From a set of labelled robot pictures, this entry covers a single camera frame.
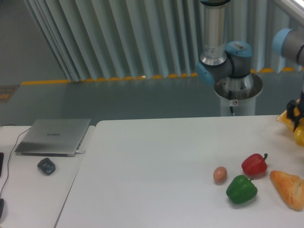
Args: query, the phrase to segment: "yellow floor line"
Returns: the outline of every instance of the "yellow floor line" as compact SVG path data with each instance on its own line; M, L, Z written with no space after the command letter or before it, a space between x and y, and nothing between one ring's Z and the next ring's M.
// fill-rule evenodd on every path
M49 80L49 81L31 81L22 82L21 85L38 85L38 84L56 84L56 83L68 83L68 80Z
M284 67L282 69L282 71L295 71L295 69L293 69L292 67ZM259 70L259 73L267 73L267 72L274 72L273 69L270 68L264 68ZM192 73L190 76L197 76L197 73ZM167 76L167 78L178 78L178 77L188 77L187 74L181 74L181 76L178 76L176 74L169 74ZM164 78L161 75L154 75L151 77L152 79L162 79ZM120 81L120 80L142 80L142 79L146 79L146 76L137 76L136 78L133 78L132 76L127 76L124 77L122 79L118 78L118 77L111 77L109 79L105 79L105 78L98 78L96 80L89 78L86 79L84 81L80 81L80 82L105 82L105 81ZM68 80L48 80L48 81L28 81L28 82L22 82L21 85L40 85L40 84L58 84L58 83L69 83Z

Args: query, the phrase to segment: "laptop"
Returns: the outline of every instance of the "laptop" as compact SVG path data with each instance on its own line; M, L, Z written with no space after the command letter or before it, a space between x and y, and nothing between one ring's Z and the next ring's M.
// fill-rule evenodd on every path
M74 157L91 119L37 119L18 145L18 155Z

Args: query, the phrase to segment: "green bell pepper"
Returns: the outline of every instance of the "green bell pepper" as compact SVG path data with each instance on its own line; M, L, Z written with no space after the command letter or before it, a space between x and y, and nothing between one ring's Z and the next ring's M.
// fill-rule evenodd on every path
M226 194L233 203L239 204L254 198L257 188L246 176L238 175L228 186Z

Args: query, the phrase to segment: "laptop logo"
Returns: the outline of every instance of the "laptop logo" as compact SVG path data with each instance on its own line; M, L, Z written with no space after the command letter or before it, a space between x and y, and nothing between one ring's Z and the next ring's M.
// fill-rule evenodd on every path
M60 136L60 133L47 133L47 136Z

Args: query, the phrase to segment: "white vertical blinds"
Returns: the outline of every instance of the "white vertical blinds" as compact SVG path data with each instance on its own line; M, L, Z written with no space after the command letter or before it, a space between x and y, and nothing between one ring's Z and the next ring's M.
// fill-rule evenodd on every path
M25 0L70 81L190 76L203 47L199 0ZM301 67L272 51L283 28L300 27L271 1L231 0L225 40L252 46L252 69Z

